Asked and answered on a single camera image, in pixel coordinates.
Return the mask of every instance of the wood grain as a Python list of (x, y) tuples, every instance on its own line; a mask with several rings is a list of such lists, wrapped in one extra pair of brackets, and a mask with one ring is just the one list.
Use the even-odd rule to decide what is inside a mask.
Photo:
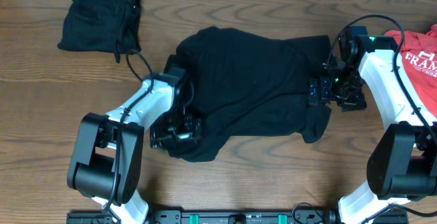
[[(138, 83), (108, 53), (57, 49), (71, 0), (0, 0), (0, 223), (65, 223), (70, 209), (98, 206), (67, 187), (81, 118), (105, 113)], [(427, 31), (437, 0), (143, 0), (139, 35), (154, 70), (184, 38), (205, 27), (236, 27), (269, 38), (328, 34), (364, 14), (387, 14)], [(366, 20), (369, 31), (393, 26)], [(132, 60), (139, 72), (146, 69)], [(187, 163), (145, 141), (139, 190), (156, 205), (194, 209), (332, 205), (365, 181), (367, 159), (384, 133), (371, 93), (368, 109), (333, 114), (323, 138), (233, 137), (210, 163)], [(430, 212), (437, 199), (409, 204)], [(410, 217), (411, 223), (437, 219)]]

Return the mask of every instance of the black cloth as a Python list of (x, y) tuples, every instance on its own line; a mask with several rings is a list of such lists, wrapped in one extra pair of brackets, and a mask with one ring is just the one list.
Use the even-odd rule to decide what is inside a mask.
[(140, 51), (138, 28), (141, 0), (73, 0), (64, 21), (62, 40), (67, 51), (119, 54)]
[(203, 117), (196, 145), (164, 145), (190, 162), (214, 160), (230, 136), (299, 132), (320, 139), (330, 109), (308, 105), (309, 79), (326, 74), (328, 36), (271, 40), (210, 27), (185, 39), (169, 61), (184, 66), (195, 86), (191, 107)]

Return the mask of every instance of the black t-shirt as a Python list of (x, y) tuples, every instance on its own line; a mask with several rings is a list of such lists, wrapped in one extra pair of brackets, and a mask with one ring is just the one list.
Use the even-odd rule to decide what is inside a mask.
[(327, 36), (271, 40), (237, 29), (210, 27), (190, 36), (170, 60), (187, 69), (195, 86), (191, 108), (203, 117), (197, 145), (167, 148), (190, 162), (214, 160), (230, 136), (299, 132), (320, 139), (330, 117), (308, 105), (309, 79), (326, 74)]

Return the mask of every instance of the red cloth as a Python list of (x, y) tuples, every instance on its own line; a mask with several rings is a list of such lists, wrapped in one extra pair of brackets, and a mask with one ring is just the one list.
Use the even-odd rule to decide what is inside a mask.
[[(399, 44), (401, 32), (390, 30)], [(437, 24), (426, 34), (405, 31), (401, 48), (402, 63), (416, 93), (426, 108), (437, 117)]]

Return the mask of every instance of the table surface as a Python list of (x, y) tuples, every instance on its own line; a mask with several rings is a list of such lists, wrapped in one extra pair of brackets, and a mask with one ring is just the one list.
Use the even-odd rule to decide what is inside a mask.
[[(97, 209), (66, 184), (79, 123), (139, 88), (126, 62), (116, 64), (112, 54), (57, 48), (71, 3), (0, 0), (0, 223), (63, 223), (71, 209)], [(364, 14), (387, 14), (418, 32), (437, 19), (437, 0), (143, 0), (143, 7), (141, 46), (159, 71), (181, 40), (211, 25), (286, 39), (333, 37)], [(383, 20), (365, 24), (374, 34), (393, 29)], [(139, 59), (132, 62), (147, 73)], [(328, 128), (314, 144), (299, 134), (232, 137), (216, 160), (187, 163), (149, 149), (146, 140), (140, 194), (153, 206), (186, 210), (332, 206), (366, 180), (367, 159), (384, 133), (367, 88), (365, 95), (365, 111), (331, 105)], [(408, 206), (431, 212), (437, 199)]]

